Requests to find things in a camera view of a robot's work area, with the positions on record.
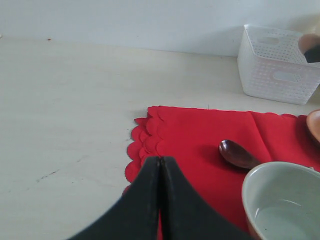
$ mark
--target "spoon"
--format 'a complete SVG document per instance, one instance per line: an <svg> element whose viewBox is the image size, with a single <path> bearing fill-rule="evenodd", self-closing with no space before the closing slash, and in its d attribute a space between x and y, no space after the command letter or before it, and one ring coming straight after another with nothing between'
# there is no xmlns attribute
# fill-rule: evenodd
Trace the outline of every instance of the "spoon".
<svg viewBox="0 0 320 240"><path fill-rule="evenodd" d="M228 139L220 142L219 152L228 163L242 169L251 170L254 167L262 164L262 162L255 158L241 145Z"/></svg>

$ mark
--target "ceramic bowl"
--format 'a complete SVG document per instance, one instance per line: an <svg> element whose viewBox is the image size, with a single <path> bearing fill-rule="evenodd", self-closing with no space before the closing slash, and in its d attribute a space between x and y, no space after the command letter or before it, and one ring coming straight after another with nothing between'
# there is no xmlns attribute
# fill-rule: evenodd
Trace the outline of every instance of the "ceramic bowl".
<svg viewBox="0 0 320 240"><path fill-rule="evenodd" d="M253 168L242 201L256 240L320 239L320 173L289 162Z"/></svg>
<svg viewBox="0 0 320 240"><path fill-rule="evenodd" d="M320 109L314 110L306 117L306 125L313 140L320 144Z"/></svg>

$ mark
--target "basket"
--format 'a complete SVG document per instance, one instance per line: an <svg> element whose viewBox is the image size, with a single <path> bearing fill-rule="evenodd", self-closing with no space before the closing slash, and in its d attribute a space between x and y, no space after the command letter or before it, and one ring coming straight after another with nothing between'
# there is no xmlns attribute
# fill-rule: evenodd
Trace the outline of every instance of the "basket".
<svg viewBox="0 0 320 240"><path fill-rule="evenodd" d="M304 105L320 84L320 64L307 63L298 47L302 33L244 25L237 58L245 94Z"/></svg>

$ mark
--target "white table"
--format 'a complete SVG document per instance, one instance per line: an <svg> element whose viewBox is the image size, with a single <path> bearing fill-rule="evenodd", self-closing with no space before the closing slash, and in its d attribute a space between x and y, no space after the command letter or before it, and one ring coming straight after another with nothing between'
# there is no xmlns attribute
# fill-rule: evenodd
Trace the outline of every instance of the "white table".
<svg viewBox="0 0 320 240"><path fill-rule="evenodd" d="M134 118L148 106L308 114L246 96L231 57L0 39L0 239L62 240L128 185Z"/></svg>

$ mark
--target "red napkin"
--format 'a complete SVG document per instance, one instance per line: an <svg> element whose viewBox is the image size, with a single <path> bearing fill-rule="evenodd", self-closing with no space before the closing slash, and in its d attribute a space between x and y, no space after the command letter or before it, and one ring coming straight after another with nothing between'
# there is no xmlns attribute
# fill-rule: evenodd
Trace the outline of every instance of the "red napkin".
<svg viewBox="0 0 320 240"><path fill-rule="evenodd" d="M147 118L135 121L127 180L133 182L146 157L172 156L199 195L244 231L246 172L224 162L220 141L233 140L262 162L292 162L320 171L320 148L308 135L305 115L152 106Z"/></svg>

